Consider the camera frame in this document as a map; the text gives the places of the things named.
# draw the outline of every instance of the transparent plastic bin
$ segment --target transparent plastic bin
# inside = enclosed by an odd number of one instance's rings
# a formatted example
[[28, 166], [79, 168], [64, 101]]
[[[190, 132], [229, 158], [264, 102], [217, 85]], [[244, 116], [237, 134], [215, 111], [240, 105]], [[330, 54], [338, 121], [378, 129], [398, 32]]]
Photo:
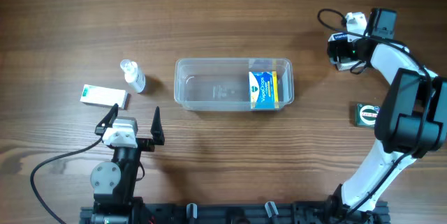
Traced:
[[250, 71], [277, 72], [280, 110], [293, 102], [293, 70], [288, 59], [180, 59], [175, 65], [174, 99], [187, 110], [257, 111], [250, 106]]

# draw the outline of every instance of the wooden table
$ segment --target wooden table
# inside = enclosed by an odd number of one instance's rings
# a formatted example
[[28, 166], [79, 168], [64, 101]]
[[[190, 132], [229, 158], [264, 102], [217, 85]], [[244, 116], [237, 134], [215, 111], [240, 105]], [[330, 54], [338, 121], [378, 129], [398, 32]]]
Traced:
[[[79, 101], [84, 84], [130, 91], [119, 114], [138, 120], [140, 136], [161, 108], [166, 145], [143, 155], [146, 177], [135, 189], [146, 202], [324, 200], [374, 142], [372, 130], [353, 126], [353, 104], [380, 105], [388, 84], [374, 70], [337, 72], [326, 55], [332, 32], [316, 14], [377, 6], [398, 11], [396, 38], [446, 76], [446, 0], [0, 0], [0, 222], [54, 222], [29, 174], [96, 139], [108, 109]], [[186, 111], [173, 99], [175, 62], [185, 57], [288, 58], [295, 101], [275, 113]], [[149, 94], [131, 91], [122, 59], [149, 75]], [[92, 205], [90, 172], [111, 154], [100, 145], [39, 170], [39, 191], [65, 221], [77, 223], [79, 208]], [[393, 223], [443, 223], [446, 187], [443, 148], [403, 171], [382, 198]]]

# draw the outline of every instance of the bottle cap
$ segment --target bottle cap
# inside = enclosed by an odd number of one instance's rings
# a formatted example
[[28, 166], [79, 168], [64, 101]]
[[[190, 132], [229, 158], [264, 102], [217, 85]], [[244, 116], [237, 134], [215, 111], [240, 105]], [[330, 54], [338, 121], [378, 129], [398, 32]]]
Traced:
[[119, 66], [126, 74], [132, 74], [132, 73], [136, 72], [135, 65], [129, 59], [125, 59], [125, 60], [121, 61]]

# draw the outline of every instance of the spray bottle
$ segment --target spray bottle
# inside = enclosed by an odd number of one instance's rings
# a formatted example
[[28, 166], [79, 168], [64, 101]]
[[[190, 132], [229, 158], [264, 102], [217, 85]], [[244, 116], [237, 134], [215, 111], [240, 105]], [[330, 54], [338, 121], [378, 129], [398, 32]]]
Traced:
[[126, 73], [124, 79], [128, 84], [140, 93], [145, 89], [146, 77], [134, 61], [125, 59], [120, 63], [121, 69]]

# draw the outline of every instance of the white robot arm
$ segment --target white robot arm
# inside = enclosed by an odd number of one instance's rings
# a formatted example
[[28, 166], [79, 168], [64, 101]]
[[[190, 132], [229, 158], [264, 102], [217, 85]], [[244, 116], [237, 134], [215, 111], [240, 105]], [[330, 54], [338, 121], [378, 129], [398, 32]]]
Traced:
[[[363, 13], [348, 13], [342, 21], [347, 31], [334, 29], [340, 33], [331, 35], [328, 42], [331, 62], [339, 70], [359, 74], [372, 67], [391, 84], [376, 120], [372, 150], [357, 172], [328, 200], [332, 204], [327, 207], [332, 207], [330, 215], [338, 219], [346, 220], [355, 211], [372, 211], [404, 168], [427, 151], [436, 151], [446, 139], [447, 81], [425, 67], [423, 70], [405, 45], [392, 40], [395, 18], [394, 11], [378, 8], [372, 10], [369, 22]], [[321, 21], [320, 13], [318, 20], [333, 29]], [[427, 91], [429, 85], [434, 91]], [[431, 102], [424, 100], [423, 94], [429, 92]], [[425, 103], [425, 110], [430, 108], [428, 116], [413, 111], [417, 100]]]

